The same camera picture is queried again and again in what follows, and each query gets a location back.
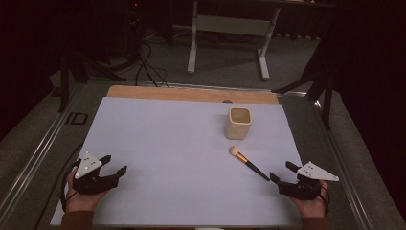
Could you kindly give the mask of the beige square cup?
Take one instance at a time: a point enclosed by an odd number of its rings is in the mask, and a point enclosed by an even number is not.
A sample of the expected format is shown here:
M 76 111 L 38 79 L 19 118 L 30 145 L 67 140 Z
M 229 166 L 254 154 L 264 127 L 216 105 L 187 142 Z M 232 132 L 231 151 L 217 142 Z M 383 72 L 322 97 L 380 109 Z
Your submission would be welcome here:
M 243 140 L 252 124 L 251 111 L 246 107 L 231 107 L 225 125 L 225 136 L 230 140 Z

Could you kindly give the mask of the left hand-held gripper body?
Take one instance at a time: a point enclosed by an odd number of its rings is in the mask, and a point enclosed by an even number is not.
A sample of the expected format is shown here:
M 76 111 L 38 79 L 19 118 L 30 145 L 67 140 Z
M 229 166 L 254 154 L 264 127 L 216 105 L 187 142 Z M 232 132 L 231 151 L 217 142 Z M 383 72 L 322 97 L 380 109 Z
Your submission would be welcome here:
M 104 165 L 101 165 L 99 160 L 89 152 L 79 159 L 79 166 L 73 179 L 73 189 L 81 195 L 96 195 L 118 186 L 117 174 L 100 176 L 100 170 Z

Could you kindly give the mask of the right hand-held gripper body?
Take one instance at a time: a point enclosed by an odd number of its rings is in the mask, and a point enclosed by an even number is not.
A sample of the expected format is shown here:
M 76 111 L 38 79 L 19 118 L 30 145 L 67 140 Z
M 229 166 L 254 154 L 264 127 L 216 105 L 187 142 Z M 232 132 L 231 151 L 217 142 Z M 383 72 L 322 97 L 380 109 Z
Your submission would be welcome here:
M 278 188 L 281 195 L 290 196 L 299 200 L 313 200 L 321 194 L 321 180 L 339 180 L 337 175 L 322 169 L 312 162 L 308 162 L 299 167 L 296 174 L 296 183 L 280 181 Z

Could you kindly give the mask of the white metal table frame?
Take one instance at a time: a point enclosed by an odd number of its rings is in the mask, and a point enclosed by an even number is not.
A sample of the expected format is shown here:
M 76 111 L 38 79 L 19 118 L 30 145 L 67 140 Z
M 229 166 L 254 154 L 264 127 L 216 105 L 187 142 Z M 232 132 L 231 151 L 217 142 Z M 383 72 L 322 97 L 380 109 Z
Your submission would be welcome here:
M 187 72 L 189 74 L 193 74 L 195 72 L 198 31 L 237 35 L 255 35 L 264 37 L 264 44 L 260 49 L 257 50 L 257 56 L 261 77 L 264 81 L 269 81 L 270 76 L 266 61 L 266 53 L 276 27 L 280 11 L 280 8 L 275 8 L 269 21 L 204 15 L 198 13 L 198 0 L 194 0 L 192 6 L 192 43 L 189 53 Z

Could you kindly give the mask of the black metal stand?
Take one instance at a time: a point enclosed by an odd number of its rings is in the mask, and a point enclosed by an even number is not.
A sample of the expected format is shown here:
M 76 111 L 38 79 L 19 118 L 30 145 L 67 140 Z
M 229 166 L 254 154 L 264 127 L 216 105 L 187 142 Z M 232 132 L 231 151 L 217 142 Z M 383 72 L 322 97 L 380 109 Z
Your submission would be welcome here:
M 326 129 L 330 129 L 329 113 L 331 107 L 332 85 L 334 77 L 327 68 L 327 53 L 328 46 L 332 41 L 332 36 L 329 33 L 325 33 L 320 40 L 319 45 L 314 51 L 312 57 L 307 63 L 301 77 L 288 84 L 287 86 L 273 89 L 273 93 L 286 94 L 287 92 L 304 85 L 308 82 L 312 82 L 305 97 L 312 102 L 316 102 L 321 96 L 324 96 L 322 106 L 322 121 Z
M 60 57 L 60 105 L 59 112 L 62 112 L 67 107 L 70 100 L 70 80 L 69 74 L 72 73 L 74 79 L 78 82 L 87 82 L 88 75 L 84 68 L 84 65 L 88 64 L 90 67 L 96 69 L 109 79 L 113 81 L 124 81 L 124 78 L 121 78 L 115 75 L 113 72 L 108 70 L 105 67 L 102 67 L 96 61 L 91 59 L 89 56 L 81 52 L 71 52 L 65 50 L 62 52 Z

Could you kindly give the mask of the metal floor rail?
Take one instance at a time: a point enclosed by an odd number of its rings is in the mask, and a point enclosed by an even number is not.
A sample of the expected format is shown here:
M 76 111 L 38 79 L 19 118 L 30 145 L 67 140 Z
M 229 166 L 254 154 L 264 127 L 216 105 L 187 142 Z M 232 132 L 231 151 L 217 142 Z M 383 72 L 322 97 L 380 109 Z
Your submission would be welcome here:
M 83 87 L 78 83 L 72 88 L 61 112 L 58 98 L 45 98 L 0 142 L 0 227 L 30 184 Z
M 336 143 L 335 137 L 331 130 L 326 127 L 325 122 L 322 119 L 324 107 L 319 101 L 315 101 L 312 105 L 318 115 L 319 125 L 327 138 L 328 146 L 331 149 L 331 162 L 334 164 L 335 170 L 339 175 L 341 188 L 346 196 L 351 213 L 357 223 L 358 230 L 375 230 L 371 218 L 361 200 L 361 196 L 354 187 L 349 168 L 345 164 L 342 152 Z

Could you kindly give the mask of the person's left hand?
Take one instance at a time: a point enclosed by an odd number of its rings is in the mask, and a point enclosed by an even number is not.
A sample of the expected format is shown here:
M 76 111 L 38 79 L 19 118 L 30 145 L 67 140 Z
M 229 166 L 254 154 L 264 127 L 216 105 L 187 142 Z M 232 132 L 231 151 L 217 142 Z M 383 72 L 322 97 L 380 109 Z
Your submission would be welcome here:
M 73 179 L 75 172 L 70 172 L 67 176 L 69 189 L 66 194 L 66 212 L 94 211 L 107 191 L 96 195 L 81 195 L 73 189 Z

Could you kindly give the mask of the makeup brush with black handle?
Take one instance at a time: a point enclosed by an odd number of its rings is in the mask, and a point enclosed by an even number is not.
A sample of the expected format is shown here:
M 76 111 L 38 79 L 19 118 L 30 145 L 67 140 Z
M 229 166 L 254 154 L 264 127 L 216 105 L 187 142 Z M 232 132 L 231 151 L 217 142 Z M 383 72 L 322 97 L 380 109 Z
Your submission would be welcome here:
M 261 176 L 263 179 L 266 181 L 269 181 L 270 178 L 264 174 L 257 166 L 255 166 L 251 161 L 249 161 L 235 146 L 231 146 L 229 148 L 229 152 L 237 158 L 239 161 L 241 161 L 244 165 L 246 165 L 249 169 L 257 173 L 259 176 Z

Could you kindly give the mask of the person's right hand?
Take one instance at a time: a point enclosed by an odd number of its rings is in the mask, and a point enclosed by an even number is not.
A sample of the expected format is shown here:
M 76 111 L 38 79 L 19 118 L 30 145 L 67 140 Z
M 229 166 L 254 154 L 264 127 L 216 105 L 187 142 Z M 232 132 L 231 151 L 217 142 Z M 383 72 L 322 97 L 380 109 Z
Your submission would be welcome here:
M 328 184 L 324 180 L 321 180 L 320 183 L 322 186 L 321 194 L 313 200 L 299 200 L 291 197 L 291 201 L 298 208 L 302 218 L 324 218 L 326 216 L 327 203 L 329 202 Z

